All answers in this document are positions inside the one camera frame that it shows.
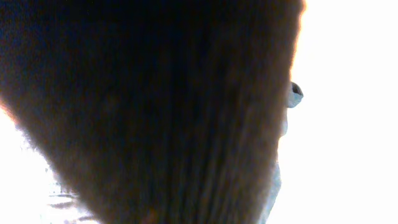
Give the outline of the black t-shirt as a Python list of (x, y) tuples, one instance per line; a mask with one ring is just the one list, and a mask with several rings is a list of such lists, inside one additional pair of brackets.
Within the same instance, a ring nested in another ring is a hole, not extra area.
[(304, 6), (2, 1), (1, 101), (103, 223), (257, 223)]

